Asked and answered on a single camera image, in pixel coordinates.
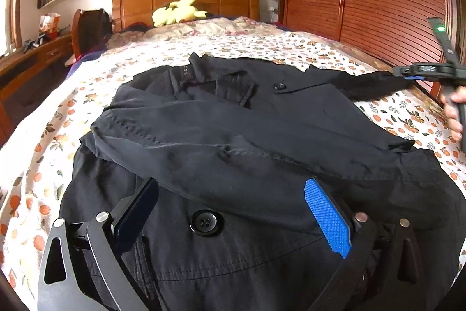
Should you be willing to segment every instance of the black coat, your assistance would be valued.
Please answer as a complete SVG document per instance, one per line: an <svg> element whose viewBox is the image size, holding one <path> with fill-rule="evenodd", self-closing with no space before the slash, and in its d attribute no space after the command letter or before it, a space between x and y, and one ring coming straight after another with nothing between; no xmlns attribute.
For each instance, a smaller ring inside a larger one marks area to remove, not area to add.
<svg viewBox="0 0 466 311"><path fill-rule="evenodd" d="M304 199L316 177L353 211L411 222L432 309L457 273L465 199L432 150L351 102L411 84L195 54L190 65L138 74L82 138L60 216L90 220L153 177L159 201L123 261L156 309L306 310L342 259ZM190 229L203 209L218 216L213 236Z"/></svg>

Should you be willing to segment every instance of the black button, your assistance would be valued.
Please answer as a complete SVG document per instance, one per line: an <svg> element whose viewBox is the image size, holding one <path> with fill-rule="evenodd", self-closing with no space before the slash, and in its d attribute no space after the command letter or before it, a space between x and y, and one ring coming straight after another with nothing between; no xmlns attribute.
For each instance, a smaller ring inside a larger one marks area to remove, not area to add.
<svg viewBox="0 0 466 311"><path fill-rule="evenodd" d="M287 85L285 85L284 83L276 83L274 84L273 88L275 90L285 90L287 88Z"/></svg>
<svg viewBox="0 0 466 311"><path fill-rule="evenodd" d="M189 226L199 236L211 236L218 231L218 218L209 210L199 210L191 216Z"/></svg>

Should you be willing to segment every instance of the blue textured pad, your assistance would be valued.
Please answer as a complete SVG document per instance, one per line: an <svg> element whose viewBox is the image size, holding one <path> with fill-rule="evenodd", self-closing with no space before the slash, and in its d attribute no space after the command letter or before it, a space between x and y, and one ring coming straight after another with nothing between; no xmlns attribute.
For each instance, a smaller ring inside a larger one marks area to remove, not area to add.
<svg viewBox="0 0 466 311"><path fill-rule="evenodd" d="M351 249L350 227L314 178L306 181L304 198L332 250L346 258Z"/></svg>

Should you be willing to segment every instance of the yellow plush toy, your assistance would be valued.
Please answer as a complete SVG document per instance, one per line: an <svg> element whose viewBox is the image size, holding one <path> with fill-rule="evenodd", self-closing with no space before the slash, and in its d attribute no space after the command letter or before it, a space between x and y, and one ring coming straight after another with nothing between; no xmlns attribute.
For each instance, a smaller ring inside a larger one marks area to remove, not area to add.
<svg viewBox="0 0 466 311"><path fill-rule="evenodd" d="M197 11L193 6L196 0L180 0L179 2L171 2L168 7L161 7L154 11L152 20L154 26L161 27L179 23L181 21L188 22L196 18L206 18L207 11Z"/></svg>

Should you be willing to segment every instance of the hand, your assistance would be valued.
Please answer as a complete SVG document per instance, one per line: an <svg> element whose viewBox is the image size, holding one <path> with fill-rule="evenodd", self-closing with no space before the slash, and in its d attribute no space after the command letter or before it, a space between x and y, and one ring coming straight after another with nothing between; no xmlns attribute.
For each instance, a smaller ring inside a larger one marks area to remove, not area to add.
<svg viewBox="0 0 466 311"><path fill-rule="evenodd" d="M445 116L447 119L448 127L451 130L451 137L457 141L461 140L463 126L458 121L458 113L456 110L449 106L446 103L446 98L444 95L441 96L440 100L444 104L443 109L445 111ZM459 86L456 91L451 95L451 100L455 103L466 103L466 87Z"/></svg>

